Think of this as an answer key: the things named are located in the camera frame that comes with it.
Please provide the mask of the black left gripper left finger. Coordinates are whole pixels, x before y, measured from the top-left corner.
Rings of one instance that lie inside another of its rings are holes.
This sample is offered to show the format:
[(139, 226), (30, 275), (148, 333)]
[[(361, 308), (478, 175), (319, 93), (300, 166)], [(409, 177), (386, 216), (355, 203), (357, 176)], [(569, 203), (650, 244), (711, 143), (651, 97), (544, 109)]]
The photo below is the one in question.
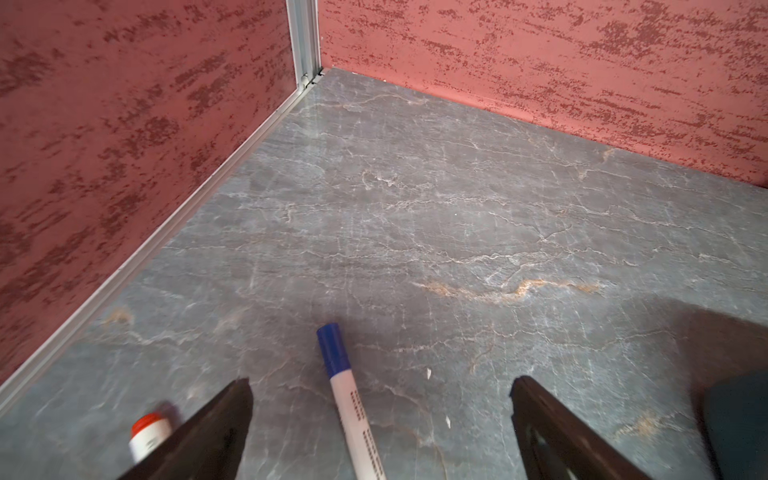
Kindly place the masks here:
[(253, 414), (249, 380), (230, 382), (123, 479), (234, 479)]

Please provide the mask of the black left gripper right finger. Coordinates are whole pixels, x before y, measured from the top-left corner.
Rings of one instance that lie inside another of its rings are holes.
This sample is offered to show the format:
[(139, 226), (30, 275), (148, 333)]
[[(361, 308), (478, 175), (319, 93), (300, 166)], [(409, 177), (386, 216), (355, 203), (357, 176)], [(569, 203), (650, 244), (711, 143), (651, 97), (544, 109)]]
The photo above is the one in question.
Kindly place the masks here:
[(532, 377), (516, 378), (510, 398), (529, 479), (648, 477)]

